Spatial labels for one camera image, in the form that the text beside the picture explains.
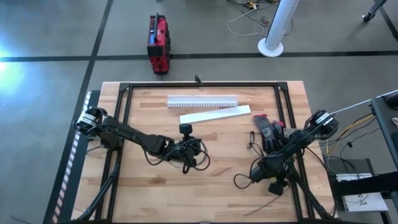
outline wire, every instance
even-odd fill
[[[209,156],[209,154],[207,154],[207,152],[205,152],[205,151],[203,151],[203,150],[201,150],[201,149],[196,148],[196,150],[199,150],[200,152],[202,152],[202,153],[208,158],[209,163],[207,163],[207,166],[206,166],[205,168],[202,168],[202,169],[197,168],[197,165],[196,165],[196,166],[193,166],[193,168],[194,168],[195,170],[199,170],[199,171],[206,170],[206,169],[209,168],[209,166],[210,166],[210,156]]]
[[[237,176],[245,177],[245,178],[249,179],[250,182],[249,182],[246,186],[241,187],[241,186],[239,186],[239,185],[236,183],[236,178],[237,178]],[[247,176],[247,175],[244,175],[244,174],[236,174],[236,175],[234,176],[234,185],[235,185],[237,188],[239,188],[239,189],[242,189],[242,190],[243,190],[243,189],[246,189],[246,188],[248,188],[252,183],[253,183],[252,180],[251,180],[250,177]]]
[[[32,223],[30,223],[30,222],[27,222],[27,221],[24,221],[24,220],[20,220],[20,219],[18,219],[18,218],[16,218],[16,217],[13,217],[12,215],[10,215],[10,217],[11,217],[13,220],[18,221],[18,222],[21,222],[21,223],[32,224]]]
[[[104,146],[96,146],[96,147],[93,147],[93,148],[91,148],[91,149],[89,149],[89,150],[87,150],[86,151],[86,154],[88,153],[88,152],[90,152],[90,151],[92,151],[92,150],[95,150],[95,149],[101,149],[101,148],[104,148]]]
[[[326,165],[323,163],[323,161],[321,160],[321,158],[319,158],[319,156],[316,155],[315,152],[313,152],[309,147],[306,147],[306,149],[308,149],[308,150],[319,160],[319,162],[321,162],[323,168],[325,168],[325,170],[328,171],[328,169],[326,168]]]
[[[243,1],[243,2],[246,2],[246,3],[239,3],[239,2],[236,2],[235,0],[227,0],[227,2],[229,2],[229,3],[231,3],[231,4],[234,4],[234,5],[236,5],[236,6],[243,6],[243,7],[245,7],[246,9],[253,9],[253,5],[255,5],[255,4],[257,4],[257,6],[258,6],[258,9],[261,9],[260,8],[260,5],[262,4],[262,3],[266,3],[266,4],[274,4],[274,2],[273,1],[268,1],[268,0],[258,0],[258,1]]]
[[[354,139],[353,139],[351,142],[349,142],[349,143],[352,144],[352,143],[354,143],[357,139],[360,139],[361,137],[366,136],[366,135],[368,135],[368,134],[373,134],[373,133],[375,133],[375,132],[378,131],[378,130],[380,130],[380,128],[376,128],[375,130],[373,130],[373,131],[371,131],[371,132],[364,133],[363,135],[354,138]],[[343,158],[342,154],[343,154],[344,149],[345,149],[347,146],[349,146],[348,143],[347,143],[347,144],[342,148],[342,150],[340,151],[340,158]]]
[[[351,134],[353,134],[353,133],[356,132],[357,130],[360,130],[360,129],[363,129],[363,128],[369,126],[375,119],[376,119],[376,118],[373,118],[368,124],[366,124],[366,125],[364,125],[364,126],[362,126],[362,127],[360,127],[360,128],[355,129],[354,131],[350,132],[348,135],[346,135],[345,137],[339,139],[338,141],[341,141],[341,140],[343,140],[343,139],[346,139],[346,138],[348,138],[348,136],[350,136]],[[337,141],[337,140],[330,141],[330,142],[329,142],[329,145],[332,145],[333,142],[338,142],[338,141]]]
[[[203,141],[200,141],[200,144],[203,146],[203,148],[205,148],[205,152],[208,154],[208,150],[207,150],[207,147],[206,147],[205,143],[203,143]],[[200,166],[200,165],[202,165],[204,162],[206,162],[207,158],[208,158],[208,157],[207,157],[206,155],[203,156],[203,159],[197,164],[197,166]],[[171,166],[176,167],[176,168],[183,168],[183,166],[177,166],[177,165],[173,164],[173,162],[176,162],[176,163],[182,163],[182,162],[178,162],[178,161],[169,161],[169,164],[170,164]]]
[[[251,165],[250,165],[250,171],[249,171],[249,175],[247,176],[247,175],[244,175],[244,174],[236,174],[235,176],[234,176],[234,185],[237,187],[237,188],[239,188],[239,189],[246,189],[246,188],[248,188],[251,184],[253,184],[254,183],[254,181],[252,181],[251,180],[251,171],[253,170],[253,165],[254,165],[254,163],[256,162],[256,161],[258,161],[259,159],[262,159],[263,157],[258,157],[257,159],[255,159],[255,160],[253,160],[253,162],[251,163]],[[251,180],[251,182],[247,185],[247,186],[245,186],[245,187],[240,187],[237,183],[236,183],[236,177],[237,176],[243,176],[243,177],[246,177],[246,178],[248,178],[248,179],[250,179]]]
[[[254,22],[258,22],[258,24],[262,27],[268,27],[269,21],[267,19],[266,16],[262,16],[260,20],[258,19],[253,19],[252,17],[250,17],[249,15],[246,14],[246,17],[249,18],[250,20],[254,21]]]
[[[280,198],[283,194],[285,194],[289,189],[290,189],[290,184],[289,184],[289,186],[287,187],[287,189],[286,189],[280,196],[278,196],[278,197],[272,199],[270,202],[266,203],[265,205],[263,205],[263,206],[257,208],[256,210],[254,210],[254,211],[252,211],[252,212],[250,212],[250,213],[247,213],[247,214],[245,214],[245,215],[243,215],[243,216],[251,215],[251,214],[253,214],[254,212],[258,212],[258,211],[260,211],[261,209],[267,207],[267,206],[270,205],[272,202],[275,202],[278,198]]]
[[[380,97],[382,97],[382,96],[386,96],[386,95],[389,95],[389,94],[395,93],[395,92],[398,92],[398,90],[394,90],[394,91],[391,91],[391,92],[389,92],[389,93],[385,93],[385,94],[383,94],[383,95],[377,96],[376,98],[380,98]],[[364,104],[364,103],[367,103],[367,102],[370,102],[370,101],[371,101],[371,99],[364,100],[364,101],[362,101],[362,102],[360,102],[360,103],[356,103],[356,104],[354,104],[354,105],[347,106],[346,108],[343,108],[343,109],[340,109],[340,110],[335,111],[335,112],[333,112],[333,113],[330,113],[330,115],[340,113],[340,112],[342,112],[342,111],[351,109],[351,108],[353,108],[353,107],[355,107],[355,106],[359,106],[359,105],[361,105],[361,104]]]
[[[253,27],[253,33],[251,33],[251,34],[240,34],[240,33],[237,33],[237,32],[235,32],[235,31],[232,31],[231,28],[229,27],[229,24],[230,24],[230,23],[232,23],[232,22],[234,22],[234,21],[236,21],[236,20],[242,18],[243,16],[246,16],[247,14],[249,14],[250,12],[253,12],[253,11],[255,11],[255,10],[257,10],[257,9],[251,9],[250,11],[245,12],[244,14],[238,16],[237,18],[235,18],[235,19],[233,19],[233,20],[227,22],[226,26],[227,26],[228,30],[229,30],[231,33],[233,33],[233,34],[240,35],[240,36],[244,36],[244,37],[252,36],[252,35],[261,35],[261,36],[266,37],[266,35],[264,34],[264,33],[266,32],[266,30],[263,28],[263,26],[260,26],[260,25],[254,26],[254,27]],[[257,30],[256,30],[258,27],[261,28],[261,31],[260,31],[260,32],[257,32]]]
[[[359,124],[361,124],[361,123],[363,123],[363,122],[365,122],[365,121],[371,119],[372,117],[373,117],[373,115],[367,116],[367,117],[365,117],[364,119],[361,119],[361,120],[355,122],[354,124],[348,126],[347,128],[345,128],[345,129],[341,132],[341,134],[338,136],[338,138],[337,138],[336,141],[339,141],[339,139],[340,139],[347,131],[349,131],[352,127],[354,127],[354,126],[356,126],[356,125],[359,125]],[[331,153],[335,150],[335,148],[336,148],[336,142],[334,143],[333,147],[331,148],[331,151],[330,151],[330,152],[327,151],[326,153],[327,153],[327,154],[331,154]]]
[[[256,152],[257,155],[262,156],[262,157],[265,156],[264,153],[262,152],[261,147],[256,143],[256,137],[254,135],[254,131],[251,131],[249,133],[249,143],[248,143],[247,149],[253,149],[253,151]]]

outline black handle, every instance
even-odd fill
[[[159,14],[157,13],[155,16],[155,26],[154,26],[154,40],[157,42],[157,22],[159,20]]]

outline white cable tray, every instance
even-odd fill
[[[170,95],[167,98],[168,107],[238,106],[238,96],[235,95]]]

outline gray floor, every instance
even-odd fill
[[[361,15],[372,0],[301,0],[286,52],[398,50],[386,22]],[[0,57],[91,55],[106,0],[0,0]],[[386,11],[398,26],[396,1]],[[272,19],[276,7],[252,17]],[[259,36],[240,37],[226,23],[241,13],[224,0],[115,0],[98,55],[146,54],[149,15],[165,14],[173,54],[257,52]],[[255,22],[232,25],[252,32]],[[164,80],[303,80],[312,111],[335,111],[397,88],[398,56],[291,57],[172,60]],[[13,215],[41,223],[88,61],[0,62],[0,223]],[[96,62],[88,86],[105,81],[160,80],[147,60]],[[369,112],[360,106],[340,113],[341,126]],[[372,131],[377,124],[364,130]],[[395,170],[380,132],[355,142],[346,158],[370,158],[377,173]],[[395,222],[395,212],[391,212]],[[380,223],[372,213],[346,214],[345,220]]]

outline red tool case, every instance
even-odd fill
[[[150,16],[147,49],[154,73],[167,74],[170,68],[170,36],[165,16]]]

